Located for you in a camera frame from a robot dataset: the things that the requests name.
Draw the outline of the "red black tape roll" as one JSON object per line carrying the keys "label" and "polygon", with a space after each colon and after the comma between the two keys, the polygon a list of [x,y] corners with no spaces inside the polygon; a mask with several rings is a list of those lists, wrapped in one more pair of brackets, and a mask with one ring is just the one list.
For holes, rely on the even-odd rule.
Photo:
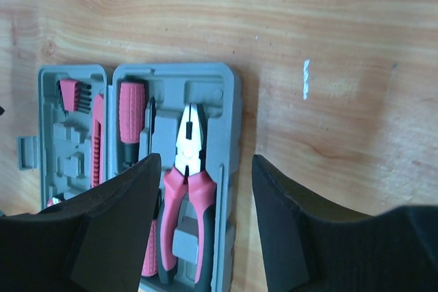
{"label": "red black tape roll", "polygon": [[53,205],[61,203],[63,200],[58,197],[52,197],[47,201],[47,207],[51,207]]}

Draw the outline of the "pink hex key set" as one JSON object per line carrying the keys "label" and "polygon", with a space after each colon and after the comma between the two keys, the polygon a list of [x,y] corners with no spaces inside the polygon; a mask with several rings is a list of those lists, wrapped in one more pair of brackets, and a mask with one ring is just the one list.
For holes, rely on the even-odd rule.
{"label": "pink hex key set", "polygon": [[64,115],[70,112],[89,114],[91,111],[91,85],[75,79],[60,79],[57,82]]}

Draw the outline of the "pink black utility knife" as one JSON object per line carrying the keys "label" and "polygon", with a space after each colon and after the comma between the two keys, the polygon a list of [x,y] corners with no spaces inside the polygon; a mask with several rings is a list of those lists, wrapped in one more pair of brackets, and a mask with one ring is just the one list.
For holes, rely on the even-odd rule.
{"label": "pink black utility knife", "polygon": [[104,98],[97,94],[92,107],[91,135],[91,175],[90,186],[94,188],[102,183],[102,154],[103,154],[103,119]]}

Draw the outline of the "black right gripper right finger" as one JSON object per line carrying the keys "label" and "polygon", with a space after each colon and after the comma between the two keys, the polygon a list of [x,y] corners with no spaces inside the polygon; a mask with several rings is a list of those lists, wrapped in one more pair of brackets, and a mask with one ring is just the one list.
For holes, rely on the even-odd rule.
{"label": "black right gripper right finger", "polygon": [[261,155],[252,184],[269,291],[437,290],[437,207],[353,211]]}

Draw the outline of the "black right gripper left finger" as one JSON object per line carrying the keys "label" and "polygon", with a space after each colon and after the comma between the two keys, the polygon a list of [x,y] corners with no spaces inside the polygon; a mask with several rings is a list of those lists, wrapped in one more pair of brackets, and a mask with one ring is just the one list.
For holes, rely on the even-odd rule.
{"label": "black right gripper left finger", "polygon": [[2,291],[137,291],[161,159],[37,214],[1,218]]}

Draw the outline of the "pink black screwdriver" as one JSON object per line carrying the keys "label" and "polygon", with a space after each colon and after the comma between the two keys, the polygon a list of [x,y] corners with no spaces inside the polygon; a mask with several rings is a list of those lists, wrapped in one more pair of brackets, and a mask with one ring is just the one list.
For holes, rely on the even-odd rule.
{"label": "pink black screwdriver", "polygon": [[144,129],[146,88],[141,81],[123,81],[120,84],[118,121],[123,145],[123,167],[130,168],[138,161],[140,133]]}
{"label": "pink black screwdriver", "polygon": [[[153,134],[155,132],[155,98],[152,96],[148,102],[146,107],[148,109],[148,128],[149,128],[149,136],[148,136],[148,146],[147,146],[147,154],[152,153],[153,146]],[[155,208],[153,212],[153,219],[151,222],[151,229],[149,233],[148,243],[146,247],[146,253],[144,257],[144,262],[142,266],[142,276],[144,277],[152,277],[158,272],[157,266],[157,218],[159,214],[159,207],[161,202],[161,191],[158,189],[157,198],[155,202]]]}

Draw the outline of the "grey plastic tool case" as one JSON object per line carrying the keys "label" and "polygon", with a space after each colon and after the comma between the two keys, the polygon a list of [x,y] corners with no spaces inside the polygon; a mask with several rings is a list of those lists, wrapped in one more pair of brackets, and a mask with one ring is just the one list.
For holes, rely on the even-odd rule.
{"label": "grey plastic tool case", "polygon": [[[89,114],[64,115],[60,79],[91,85]],[[111,74],[98,64],[43,66],[38,74],[39,134],[18,138],[18,166],[39,169],[43,209],[52,197],[65,201],[92,189],[92,107],[102,94],[102,183],[128,170],[123,167],[118,99],[120,84],[134,80],[145,84],[146,107],[155,98],[150,155],[161,159],[158,272],[152,277],[141,272],[139,287],[228,291],[235,239],[229,184],[239,162],[242,100],[240,80],[227,65],[123,64]],[[149,156],[147,115],[146,108],[136,163]]]}

